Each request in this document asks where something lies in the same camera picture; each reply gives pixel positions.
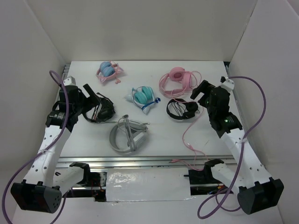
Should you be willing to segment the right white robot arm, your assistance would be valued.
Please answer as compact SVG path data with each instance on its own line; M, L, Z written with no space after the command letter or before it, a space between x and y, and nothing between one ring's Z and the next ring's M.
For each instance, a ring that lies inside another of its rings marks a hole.
M284 184L280 179L274 179L260 162L247 140L249 133L230 112L230 93L234 86L232 79L222 77L219 86L203 80L192 91L191 99L202 94L198 103L207 109L211 127L237 162L236 171L232 171L221 159L208 160L197 176L210 183L223 183L227 188L225 194L234 193L243 212L250 215L276 206Z

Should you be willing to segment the large pink headphones with cable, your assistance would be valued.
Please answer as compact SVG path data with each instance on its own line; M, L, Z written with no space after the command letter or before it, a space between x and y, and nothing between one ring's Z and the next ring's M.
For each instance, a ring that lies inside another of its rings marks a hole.
M199 81L197 80L195 73L199 74ZM192 85L192 78L195 79L195 85ZM180 87L178 89L167 90L166 83L168 80L170 80L172 82L180 83L182 85L182 87ZM195 101L182 101L183 99L179 98L179 97L184 96L186 93L194 90L195 87L198 87L201 80L202 80L202 75L199 71L186 71L182 67L175 67L175 68L171 69L170 72L168 72L167 74L163 75L160 78L159 84L158 84L160 92L165 97L170 99L171 104L174 103L174 104L176 104L176 106L178 106L178 104L183 104L185 106L185 109L187 110L184 112L178 112L178 115L176 115L176 117L179 117L179 119L177 119L177 118L172 118L172 119L176 119L176 120L191 119L191 118L195 117L197 112L198 113L200 112L198 110L198 104ZM180 162L180 163L186 165L191 170L202 171L202 169L196 168L196 165L195 165L195 162L197 159L197 153L204 155L204 157L208 160L207 155L200 150L194 149L190 143L185 141L185 135L186 135L187 131L196 123L196 121L198 121L198 119L201 116L202 116L202 114L200 114L197 118L195 118L195 120L187 127L187 129L183 132L183 135L182 135L182 142L183 142L184 146L194 152L193 165L187 163L186 161L184 161L182 159L174 159L171 161L171 163Z

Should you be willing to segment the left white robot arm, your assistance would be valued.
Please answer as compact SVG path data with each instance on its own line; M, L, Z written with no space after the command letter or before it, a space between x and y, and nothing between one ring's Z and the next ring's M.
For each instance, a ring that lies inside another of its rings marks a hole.
M92 180L86 163L74 162L64 173L55 174L58 159L81 114L90 111L100 101L88 84L84 95L76 85L62 85L59 100L46 119L44 139L37 158L21 183L13 183L10 192L22 210L55 213L62 197L74 185L88 185Z

